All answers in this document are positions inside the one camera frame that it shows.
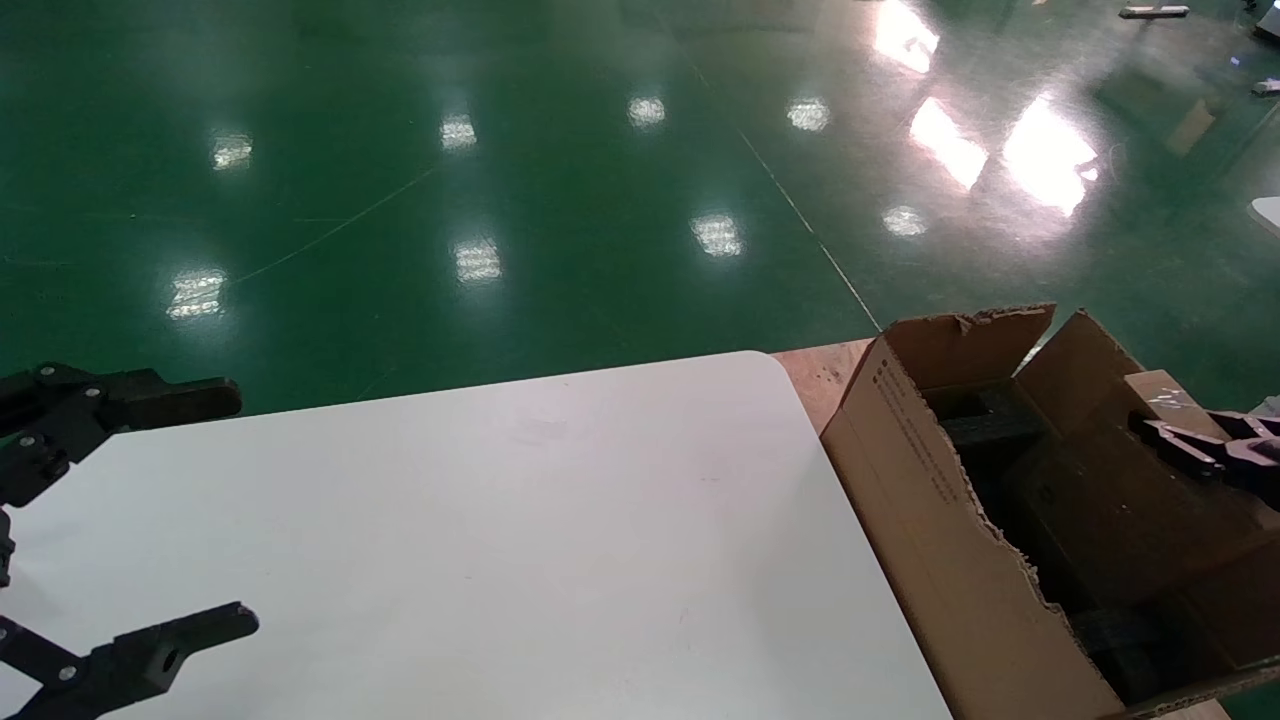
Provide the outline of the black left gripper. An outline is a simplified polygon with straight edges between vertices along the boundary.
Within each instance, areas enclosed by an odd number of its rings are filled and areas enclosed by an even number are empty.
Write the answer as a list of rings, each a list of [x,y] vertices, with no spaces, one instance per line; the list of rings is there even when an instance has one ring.
[[[241,413],[236,382],[170,383],[154,369],[96,374],[45,363],[1,379],[1,501],[24,507],[111,437],[212,421]],[[12,519],[0,511],[0,587],[12,584]],[[252,635],[239,602],[115,637],[84,656],[1,618],[3,665],[40,688],[10,719],[100,719],[172,688],[189,656]]]

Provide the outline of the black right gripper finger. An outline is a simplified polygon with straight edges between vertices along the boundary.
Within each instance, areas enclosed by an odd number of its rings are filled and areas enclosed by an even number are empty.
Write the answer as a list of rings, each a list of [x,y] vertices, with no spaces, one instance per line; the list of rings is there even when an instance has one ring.
[[[1229,486],[1265,503],[1279,501],[1279,438],[1217,439],[1139,413],[1129,414],[1129,430],[1161,461],[1194,480]]]
[[[1271,441],[1277,442],[1279,438],[1277,416],[1260,416],[1254,414],[1234,413],[1234,411],[1207,411],[1207,415],[1231,439],[1239,439],[1239,441],[1265,439],[1267,442]]]

